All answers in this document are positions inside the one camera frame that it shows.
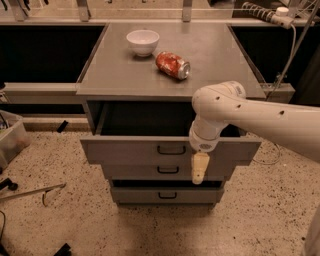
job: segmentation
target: bowl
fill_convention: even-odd
[[[152,30],[135,30],[127,35],[129,47],[140,57],[147,57],[157,48],[160,36]]]

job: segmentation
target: drawer cabinet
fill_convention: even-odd
[[[117,204],[216,204],[237,165],[249,165],[260,141],[227,127],[210,155],[201,185],[191,180],[189,102],[87,102],[92,136],[81,143],[100,164]]]

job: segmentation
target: terrazzo floor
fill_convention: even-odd
[[[237,167],[220,203],[210,206],[117,206],[98,165],[80,144],[89,132],[28,131],[31,145],[2,174],[18,183],[0,197],[66,183],[66,187],[1,202],[2,244],[11,256],[300,255],[320,204],[319,165],[263,141],[247,167]]]

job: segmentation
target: cabinet top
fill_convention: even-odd
[[[137,57],[129,48],[126,35],[138,29],[160,35],[157,49],[149,57]],[[161,51],[190,62],[187,79],[180,81],[158,70],[155,58]],[[109,24],[77,94],[123,100],[190,100],[197,89],[230,80],[241,83],[248,98],[265,97],[226,24],[119,22]]]

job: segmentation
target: red can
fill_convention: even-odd
[[[161,71],[180,80],[186,79],[190,73],[190,63],[172,52],[160,52],[156,65]]]

